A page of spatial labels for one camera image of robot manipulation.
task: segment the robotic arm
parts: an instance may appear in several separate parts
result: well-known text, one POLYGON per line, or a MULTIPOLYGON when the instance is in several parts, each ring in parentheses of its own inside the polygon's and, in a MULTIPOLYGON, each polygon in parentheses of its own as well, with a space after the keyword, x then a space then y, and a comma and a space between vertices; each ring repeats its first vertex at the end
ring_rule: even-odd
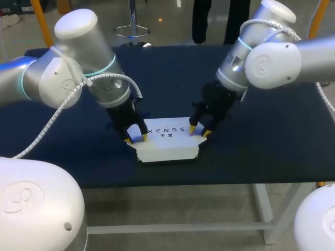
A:
MULTIPOLYGON (((136 109, 129 82, 99 77, 123 74, 123 71, 98 26, 95 13, 88 9, 73 11, 63 16, 54 30, 57 44, 41 58, 25 56, 0 66, 0 106, 33 100, 59 108, 82 79, 96 77, 89 89, 106 109, 120 137, 131 143, 127 129, 137 124, 146 139, 148 129, 136 109)), ((141 99, 138 86, 130 82, 141 99)), ((74 105, 80 94, 81 90, 65 108, 74 105)))
MULTIPOLYGON (((263 0, 253 18, 241 27, 240 37, 216 73, 216 80, 203 86, 203 101, 190 117, 190 133, 202 115, 208 113, 212 122, 202 131, 210 134, 223 120, 236 100, 249 85, 271 89, 292 82, 334 81, 335 36, 300 41, 291 29, 295 14, 274 0, 263 0)), ((318 90, 328 105, 323 91, 318 90)))
POLYGON ((292 82, 335 81, 335 36, 296 43, 264 43, 245 62, 249 82, 271 89, 292 82))

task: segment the yellow pole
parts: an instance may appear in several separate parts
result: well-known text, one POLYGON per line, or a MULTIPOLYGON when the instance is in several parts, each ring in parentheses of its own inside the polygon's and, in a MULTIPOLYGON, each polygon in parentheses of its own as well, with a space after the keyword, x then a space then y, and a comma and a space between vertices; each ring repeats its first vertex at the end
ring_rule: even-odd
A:
POLYGON ((72 11, 70 0, 57 0, 57 9, 59 14, 66 14, 72 11))
POLYGON ((320 5, 314 15, 314 18, 312 20, 312 23, 311 23, 311 26, 309 28, 309 33, 308 33, 308 38, 315 38, 317 33, 318 33, 318 30, 319 30, 319 27, 321 25, 321 22, 322 22, 322 19, 323 19, 323 16, 326 12, 326 9, 327 9, 327 6, 328 6, 328 3, 329 3, 329 0, 320 0, 320 5))
POLYGON ((51 33, 50 33, 48 25, 47 25, 46 18, 44 16, 43 11, 42 11, 40 1, 39 0, 30 0, 30 2, 31 2, 31 5, 32 5, 33 10, 35 12, 35 15, 37 17, 37 21, 38 21, 38 24, 39 24, 40 29, 42 31, 44 41, 46 42, 47 47, 51 47, 51 46, 53 46, 53 40, 52 40, 52 36, 51 36, 51 33))

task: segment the xense logo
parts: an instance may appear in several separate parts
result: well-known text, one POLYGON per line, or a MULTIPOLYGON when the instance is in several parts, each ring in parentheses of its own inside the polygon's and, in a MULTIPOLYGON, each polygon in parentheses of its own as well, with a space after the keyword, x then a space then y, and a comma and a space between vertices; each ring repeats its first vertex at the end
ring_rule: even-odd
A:
POLYGON ((162 133, 162 132, 177 132, 177 131, 185 131, 184 127, 180 127, 180 128, 163 128, 163 129, 151 129, 148 130, 148 133, 153 133, 153 132, 157 132, 157 133, 162 133))

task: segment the stool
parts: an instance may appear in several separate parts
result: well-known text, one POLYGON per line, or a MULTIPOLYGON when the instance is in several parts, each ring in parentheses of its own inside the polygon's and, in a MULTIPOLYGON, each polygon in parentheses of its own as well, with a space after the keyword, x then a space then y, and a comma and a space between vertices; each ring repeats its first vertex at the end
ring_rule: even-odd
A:
POLYGON ((128 3, 129 3, 129 10, 130 10, 130 24, 125 25, 125 26, 116 27, 116 28, 114 28, 114 32, 116 33, 116 35, 118 35, 120 37, 131 38, 132 39, 132 42, 126 43, 124 45, 138 46, 138 47, 145 47, 145 46, 151 45, 151 44, 148 44, 148 43, 138 41, 139 37, 144 37, 144 36, 148 35, 150 33, 150 30, 147 27, 137 25, 135 0, 128 0, 128 3), (137 33, 138 28, 140 30, 142 30, 142 33, 140 33, 140 34, 137 33), (118 33, 118 31, 121 31, 121 30, 124 30, 124 29, 128 29, 129 32, 131 33, 131 35, 125 36, 125 35, 122 35, 122 34, 118 33))

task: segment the gray floor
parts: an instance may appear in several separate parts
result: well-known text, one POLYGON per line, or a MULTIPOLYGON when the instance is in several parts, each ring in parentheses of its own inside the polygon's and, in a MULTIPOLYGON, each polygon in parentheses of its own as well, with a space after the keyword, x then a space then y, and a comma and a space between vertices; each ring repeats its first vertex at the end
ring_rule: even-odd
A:
MULTIPOLYGON (((252 0, 253 13, 260 0, 252 0)), ((282 0, 297 15, 294 29, 305 37, 308 21, 317 0, 282 0)), ((193 0, 137 0, 139 24, 151 29, 143 41, 155 46, 189 41, 193 0)), ((128 23, 126 0, 83 0, 76 8, 94 10, 110 44, 120 45, 125 40, 116 37, 113 28, 128 23)), ((209 15, 206 44, 221 44, 228 15, 228 0, 213 0, 209 15)), ((319 34, 335 33, 335 2, 330 2, 319 34)), ((50 30, 60 18, 55 9, 46 13, 50 30)), ((8 59, 24 54, 27 49, 45 47, 34 15, 23 15, 22 21, 4 31, 8 59)), ((3 52, 0 60, 4 61, 3 52)), ((335 104, 335 88, 327 87, 326 94, 335 104)), ((276 210, 287 192, 288 184, 268 185, 269 196, 276 210)), ((123 189, 85 189, 87 220, 90 226, 123 224, 160 224, 220 221, 259 220, 250 185, 215 185, 181 187, 144 187, 123 189)), ((91 251, 107 250, 257 250, 295 251, 292 228, 275 246, 265 246, 261 232, 206 232, 117 234, 90 236, 91 251)))

